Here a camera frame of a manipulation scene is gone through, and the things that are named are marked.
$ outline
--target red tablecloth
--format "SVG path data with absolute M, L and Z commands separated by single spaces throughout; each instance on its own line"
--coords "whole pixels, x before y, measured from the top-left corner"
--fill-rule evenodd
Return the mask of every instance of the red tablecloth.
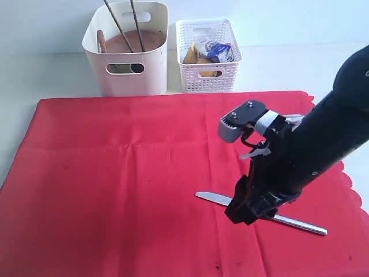
M 304 92 L 42 100 L 0 192 L 0 276 L 369 276 L 368 215 L 342 163 L 280 209 L 327 237 L 234 225 L 194 197 L 232 196 L 247 172 L 249 149 L 217 136 L 247 99 L 312 108 Z

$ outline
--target white basket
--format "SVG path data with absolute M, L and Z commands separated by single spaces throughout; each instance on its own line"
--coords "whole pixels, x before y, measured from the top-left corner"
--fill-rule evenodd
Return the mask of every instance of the white basket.
M 97 30 L 103 30 L 106 40 L 118 35 L 119 30 L 106 6 L 98 8 L 85 33 L 82 46 L 106 96 L 160 95 L 167 91 L 168 9 L 166 5 L 157 2 L 135 2 L 134 6 L 140 28 L 160 31 L 165 34 L 165 43 L 144 53 L 100 54 Z M 110 7 L 124 32 L 136 30 L 130 2 L 111 3 Z M 107 70 L 107 65 L 118 63 L 141 63 L 144 71 L 112 74 Z
M 220 20 L 180 20 L 176 23 L 177 56 L 183 91 L 187 93 L 229 92 L 235 84 L 237 71 L 242 61 L 231 23 Z M 182 63 L 192 42 L 209 37 L 219 43 L 230 43 L 234 62 L 185 65 Z M 221 71 L 219 77 L 202 77 L 200 72 Z

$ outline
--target white wall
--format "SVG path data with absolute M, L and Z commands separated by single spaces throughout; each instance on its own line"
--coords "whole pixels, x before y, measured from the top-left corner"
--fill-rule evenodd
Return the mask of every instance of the white wall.
M 165 0 L 173 23 L 228 18 L 240 46 L 365 42 L 368 0 Z M 82 52 L 81 40 L 103 0 L 15 0 L 0 10 L 1 53 Z

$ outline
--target white plastic basket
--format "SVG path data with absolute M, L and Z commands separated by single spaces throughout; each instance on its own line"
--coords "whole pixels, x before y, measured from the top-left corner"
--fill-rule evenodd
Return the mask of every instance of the white plastic basket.
M 135 2 L 138 22 L 142 30 L 160 31 L 165 43 L 159 48 L 144 53 L 100 54 L 97 45 L 97 30 L 104 32 L 109 40 L 119 34 L 108 9 L 97 9 L 82 41 L 88 61 L 105 96 L 160 95 L 167 92 L 167 40 L 168 9 L 157 2 Z M 130 2 L 111 3 L 110 7 L 124 32 L 136 30 Z M 142 73 L 113 74 L 109 64 L 141 63 Z
M 182 63 L 192 42 L 209 37 L 219 43 L 230 43 L 234 62 L 185 65 Z M 180 20 L 176 23 L 177 57 L 183 91 L 187 93 L 229 92 L 233 89 L 242 55 L 231 23 L 220 20 Z M 219 77 L 202 77 L 200 72 L 221 71 Z

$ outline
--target knife blade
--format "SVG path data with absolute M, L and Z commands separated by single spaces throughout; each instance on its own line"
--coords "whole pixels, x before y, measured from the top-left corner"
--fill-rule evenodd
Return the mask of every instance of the knife blade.
M 197 192 L 195 193 L 195 196 L 205 199 L 210 202 L 214 202 L 223 206 L 228 206 L 232 199 L 228 196 L 224 196 L 221 194 L 213 193 L 213 192 Z M 275 215 L 273 218 L 271 218 L 272 221 L 286 224 L 288 226 L 292 226 L 301 230 L 309 231 L 314 234 L 318 235 L 327 235 L 328 230 L 322 227 L 318 227 L 306 222 L 301 222 L 292 218 L 287 218 L 285 216 L 281 215 Z

